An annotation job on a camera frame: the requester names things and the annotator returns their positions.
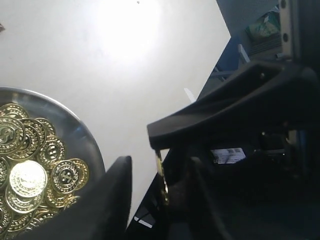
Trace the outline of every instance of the black machine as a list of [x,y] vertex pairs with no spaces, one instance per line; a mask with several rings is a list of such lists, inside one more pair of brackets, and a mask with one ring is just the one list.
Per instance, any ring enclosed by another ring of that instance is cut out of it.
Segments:
[[[142,203],[155,219],[145,239],[320,237],[320,1],[279,6],[283,59],[248,63],[147,126],[158,175]],[[239,148],[246,157],[234,164],[211,151]],[[144,239],[126,230],[131,191],[122,157],[74,207],[17,239]]]

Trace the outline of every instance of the sticker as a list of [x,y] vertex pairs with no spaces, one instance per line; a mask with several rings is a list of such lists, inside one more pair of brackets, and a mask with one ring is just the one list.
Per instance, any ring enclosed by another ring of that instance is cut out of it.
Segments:
[[242,148],[226,148],[211,150],[218,164],[235,164],[246,158]]

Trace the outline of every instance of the metal bowl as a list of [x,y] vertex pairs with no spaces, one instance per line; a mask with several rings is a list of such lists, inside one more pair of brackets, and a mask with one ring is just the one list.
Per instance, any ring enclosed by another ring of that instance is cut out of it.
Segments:
[[61,103],[34,91],[0,86],[0,106],[8,103],[21,105],[32,119],[48,119],[66,146],[65,159],[79,158],[87,163],[89,180],[76,195],[84,194],[106,172],[94,137],[85,124]]

